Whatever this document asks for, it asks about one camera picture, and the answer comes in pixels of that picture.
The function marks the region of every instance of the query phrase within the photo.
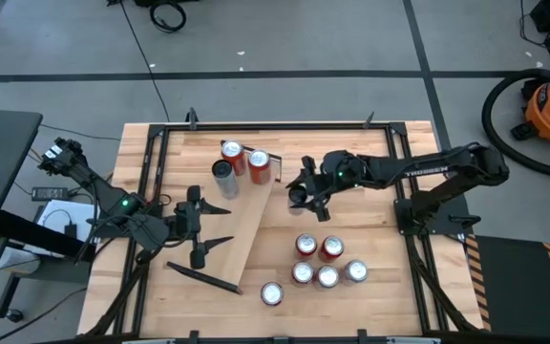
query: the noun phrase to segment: wooden table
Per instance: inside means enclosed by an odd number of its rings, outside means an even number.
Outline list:
[[[406,124],[414,155],[436,151],[428,121]],[[124,128],[113,183],[128,191],[138,188],[147,130],[148,124],[127,124]],[[187,186],[206,184],[212,178],[208,167],[214,152],[226,139],[283,157],[282,182],[273,187],[243,271],[240,287],[244,294],[218,290],[169,269],[165,264],[172,253],[164,249],[151,264],[141,337],[187,337],[191,330],[200,331],[201,337],[356,336],[357,329],[367,329],[369,335],[421,334],[409,259],[392,209],[396,197],[393,187],[379,191],[357,188],[333,196],[328,206],[331,220],[325,223],[318,223],[312,213],[293,216],[287,210],[285,186],[298,175],[303,155],[312,156],[318,163],[335,149],[388,156],[383,131],[176,132],[169,139],[162,193],[171,195],[174,202],[180,201]],[[397,150],[402,156],[401,148]],[[442,180],[442,176],[418,179],[422,189]],[[405,188],[410,195],[407,183]],[[165,215],[170,213],[171,205],[165,209]],[[292,286],[294,239],[303,232],[312,233],[318,241],[331,234],[343,238],[345,253],[334,265],[342,267],[350,259],[361,259],[370,269],[368,281],[333,290]],[[443,290],[471,323],[482,328],[461,244],[442,236],[433,236],[432,243]],[[92,328],[116,296],[126,248],[127,239],[117,239],[93,264],[79,333]],[[210,253],[208,260],[215,254]],[[312,264],[319,266],[317,258]],[[285,290],[285,300],[278,307],[269,308],[260,298],[261,286],[270,281],[277,281]],[[428,288],[424,286],[424,290],[431,325],[436,329],[434,302]],[[127,331],[131,328],[134,300],[132,295],[127,305]]]

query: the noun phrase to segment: aluminum soda can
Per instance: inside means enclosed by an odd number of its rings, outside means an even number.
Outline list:
[[[211,166],[211,173],[214,175],[216,184],[222,193],[222,196],[227,200],[232,200],[239,194],[235,173],[233,173],[233,165],[222,159],[214,162]]]
[[[241,176],[245,173],[245,155],[243,146],[235,140],[228,140],[222,145],[222,158],[233,165],[235,175]]]
[[[275,282],[269,282],[261,289],[261,298],[267,306],[277,306],[284,299],[284,289]]]
[[[271,180],[271,161],[268,153],[257,149],[249,155],[249,175],[255,184],[266,184]]]
[[[351,284],[362,283],[367,280],[369,269],[367,269],[367,265],[363,261],[354,259],[345,265],[343,275],[346,282],[350,282]]]
[[[318,287],[321,288],[334,288],[339,283],[339,271],[332,266],[323,266],[317,271],[317,278],[315,278]]]
[[[313,280],[313,267],[306,262],[298,262],[292,268],[292,282],[298,287],[304,287]]]
[[[335,259],[343,254],[344,250],[343,240],[335,236],[329,236],[324,239],[322,243],[322,248],[320,249],[320,259],[324,263],[331,263]]]
[[[296,258],[306,260],[317,250],[317,239],[311,234],[301,234],[296,238]]]

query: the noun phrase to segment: red soda can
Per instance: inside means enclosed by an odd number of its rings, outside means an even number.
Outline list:
[[[323,266],[317,271],[315,281],[321,288],[334,288],[339,283],[339,271],[335,267]]]
[[[263,286],[261,298],[267,306],[277,306],[284,299],[284,289],[275,282],[269,282]]]
[[[235,140],[228,140],[222,145],[222,158],[233,165],[235,176],[245,173],[245,156],[243,146]]]
[[[296,238],[296,258],[309,259],[317,250],[317,240],[311,234],[301,234]]]
[[[307,262],[299,262],[292,268],[292,282],[298,287],[304,287],[313,280],[313,267]]]
[[[320,249],[320,259],[324,263],[333,262],[343,254],[343,240],[335,236],[329,236],[324,239],[322,249]]]
[[[271,161],[268,153],[257,149],[249,155],[249,175],[252,182],[266,184],[271,180]]]

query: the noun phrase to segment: can lid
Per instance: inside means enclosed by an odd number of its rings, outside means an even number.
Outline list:
[[[277,283],[269,282],[263,286],[262,298],[267,305],[277,305],[284,298],[284,290]]]
[[[242,151],[243,146],[234,140],[228,140],[222,145],[222,153],[227,157],[237,157]]]
[[[347,274],[354,281],[364,281],[368,277],[368,272],[367,265],[360,260],[354,259],[348,263]]]
[[[287,191],[287,197],[294,204],[304,204],[307,201],[307,190],[300,185],[292,186]]]
[[[217,178],[226,178],[233,172],[233,165],[226,160],[218,160],[211,166],[211,173]]]
[[[318,278],[322,286],[334,287],[339,282],[339,272],[331,266],[321,267]]]
[[[249,155],[249,163],[254,167],[262,167],[268,163],[268,154],[264,150],[255,150]]]
[[[296,248],[303,253],[310,253],[317,248],[317,240],[311,234],[301,234],[296,239]]]
[[[294,278],[299,282],[308,282],[313,278],[313,267],[309,263],[296,263],[292,270]]]
[[[329,236],[324,241],[324,248],[329,254],[343,253],[343,240],[337,237]]]

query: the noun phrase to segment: silver soda can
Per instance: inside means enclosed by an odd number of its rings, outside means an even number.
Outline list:
[[[222,196],[227,200],[237,197],[239,188],[235,179],[233,165],[226,160],[218,160],[211,166],[211,173],[220,188]]]
[[[275,282],[269,282],[263,286],[261,298],[267,306],[277,306],[284,299],[284,289]]]
[[[345,265],[343,274],[347,282],[355,284],[366,281],[369,276],[369,270],[363,261],[354,259]]]
[[[332,266],[323,266],[317,271],[316,281],[319,287],[334,288],[339,283],[339,271]]]
[[[292,282],[298,287],[304,287],[313,280],[313,267],[306,262],[296,263],[292,268]]]

